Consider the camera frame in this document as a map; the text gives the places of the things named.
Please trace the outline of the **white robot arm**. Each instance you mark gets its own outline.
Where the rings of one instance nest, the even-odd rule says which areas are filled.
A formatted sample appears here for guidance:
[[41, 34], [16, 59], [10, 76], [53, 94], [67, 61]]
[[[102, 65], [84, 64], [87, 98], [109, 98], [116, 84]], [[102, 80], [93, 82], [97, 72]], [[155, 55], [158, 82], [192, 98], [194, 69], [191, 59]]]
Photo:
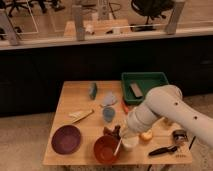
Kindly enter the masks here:
[[143, 102], [128, 113], [120, 136], [127, 138], [146, 132], [161, 117], [178, 123], [213, 148], [213, 118], [187, 105], [175, 85], [150, 89]]

